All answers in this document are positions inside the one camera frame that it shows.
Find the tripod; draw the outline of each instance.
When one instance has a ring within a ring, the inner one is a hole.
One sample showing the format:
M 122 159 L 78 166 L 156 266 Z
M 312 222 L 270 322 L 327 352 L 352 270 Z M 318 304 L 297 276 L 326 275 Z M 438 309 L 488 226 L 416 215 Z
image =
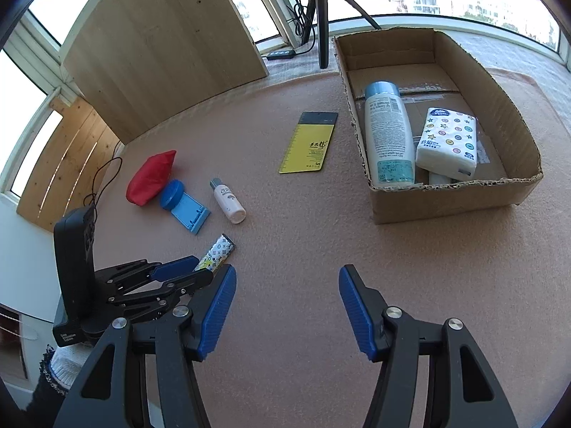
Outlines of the tripod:
M 373 28 L 380 30 L 381 27 L 370 17 L 366 11 L 357 4 L 355 0 L 345 0 L 353 8 L 361 13 L 361 15 L 369 22 Z M 329 64 L 329 16 L 327 9 L 327 0 L 308 0 L 307 1 L 307 17 L 304 21 L 302 32 L 302 45 L 309 41 L 311 27 L 313 25 L 313 17 L 315 9 L 318 11 L 318 37 L 319 37 L 319 67 L 325 69 Z

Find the white wall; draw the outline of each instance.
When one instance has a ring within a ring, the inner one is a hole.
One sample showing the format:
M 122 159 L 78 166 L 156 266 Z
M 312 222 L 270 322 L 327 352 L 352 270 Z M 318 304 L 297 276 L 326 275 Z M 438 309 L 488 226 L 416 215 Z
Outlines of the white wall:
M 0 194 L 0 304 L 52 322 L 59 301 L 53 235 Z

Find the wooden board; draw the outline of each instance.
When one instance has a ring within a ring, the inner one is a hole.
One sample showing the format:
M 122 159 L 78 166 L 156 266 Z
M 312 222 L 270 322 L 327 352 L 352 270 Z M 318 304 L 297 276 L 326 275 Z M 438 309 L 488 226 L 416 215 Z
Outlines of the wooden board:
M 85 11 L 63 63 L 124 143 L 267 75 L 231 0 L 99 0 Z
M 75 183 L 105 127 L 105 122 L 93 110 L 59 163 L 40 209 L 37 225 L 53 231 L 55 223 L 64 216 Z
M 55 98 L 50 107 L 62 115 L 62 120 L 42 150 L 16 211 L 53 231 L 65 212 L 84 205 L 97 169 L 112 158 L 119 139 L 80 97 L 69 107 Z M 104 174 L 101 171 L 97 175 L 95 191 Z
M 80 97 L 70 107 L 55 98 L 50 107 L 60 113 L 62 119 L 39 155 L 16 210 L 23 218 L 33 223 L 38 219 L 47 189 L 62 157 L 85 119 L 93 111 L 93 106 Z
M 105 128 L 75 184 L 73 194 L 67 205 L 68 209 L 83 206 L 85 197 L 91 193 L 92 185 L 95 192 L 97 192 L 97 189 L 101 186 L 106 170 L 103 169 L 97 174 L 95 183 L 93 182 L 93 177 L 97 169 L 113 157 L 113 150 L 115 149 L 117 141 L 117 136 L 111 129 L 109 127 Z

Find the person's arm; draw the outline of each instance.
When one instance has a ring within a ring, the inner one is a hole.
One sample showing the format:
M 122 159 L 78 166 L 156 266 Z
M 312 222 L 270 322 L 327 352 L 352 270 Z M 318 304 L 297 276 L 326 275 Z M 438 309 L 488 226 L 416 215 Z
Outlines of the person's arm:
M 40 362 L 38 385 L 25 410 L 34 428 L 53 427 L 64 398 L 91 350 L 92 347 L 85 344 L 58 347 L 55 350 L 48 346 Z

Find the bottle label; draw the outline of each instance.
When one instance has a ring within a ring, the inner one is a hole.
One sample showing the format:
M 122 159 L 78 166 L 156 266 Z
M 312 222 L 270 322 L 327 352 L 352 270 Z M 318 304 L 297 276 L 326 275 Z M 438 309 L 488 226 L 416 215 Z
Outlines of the bottle label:
M 377 171 L 381 183 L 415 182 L 412 176 L 412 163 L 406 159 L 379 161 Z
M 398 100 L 379 95 L 368 107 L 370 132 L 378 156 L 403 158 L 406 150 L 406 128 Z

